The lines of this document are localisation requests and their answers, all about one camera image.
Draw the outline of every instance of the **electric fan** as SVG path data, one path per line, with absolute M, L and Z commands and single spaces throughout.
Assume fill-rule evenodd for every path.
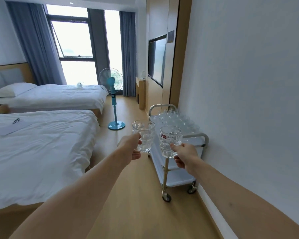
M 116 92 L 122 89 L 123 86 L 123 76 L 117 70 L 113 68 L 105 68 L 100 72 L 99 76 L 101 86 L 105 91 L 111 93 L 112 105 L 114 107 L 114 117 L 115 121 L 108 124 L 108 128 L 111 130 L 120 130 L 125 128 L 125 123 L 118 121 L 116 117 Z

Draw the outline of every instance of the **hand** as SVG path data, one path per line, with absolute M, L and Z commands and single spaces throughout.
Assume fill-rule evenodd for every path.
M 123 136 L 122 139 L 117 144 L 117 150 L 120 155 L 126 160 L 126 165 L 128 165 L 131 160 L 139 159 L 141 153 L 136 150 L 138 144 L 142 144 L 140 140 L 141 135 L 139 133 Z
M 174 152 L 177 152 L 177 155 L 174 157 L 177 166 L 186 169 L 188 173 L 192 174 L 195 162 L 200 160 L 195 147 L 187 143 L 182 143 L 180 146 L 171 143 L 170 146 Z

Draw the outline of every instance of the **ceiling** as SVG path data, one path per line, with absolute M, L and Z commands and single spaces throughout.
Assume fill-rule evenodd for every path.
M 87 7 L 118 11 L 136 11 L 146 7 L 146 0 L 10 0 L 63 6 Z

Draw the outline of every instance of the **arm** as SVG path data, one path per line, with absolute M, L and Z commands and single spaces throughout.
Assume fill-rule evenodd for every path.
M 140 135 L 125 136 L 98 165 L 36 209 L 10 239 L 85 239 L 122 170 L 132 159 Z
M 299 238 L 299 225 L 201 160 L 194 146 L 171 148 L 178 153 L 177 165 L 197 179 L 238 238 Z

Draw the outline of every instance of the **blue-gray curtain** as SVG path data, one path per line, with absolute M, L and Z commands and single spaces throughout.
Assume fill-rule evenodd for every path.
M 136 96 L 136 24 L 135 12 L 120 12 L 123 95 Z
M 64 84 L 62 66 L 43 5 L 6 3 L 36 84 Z

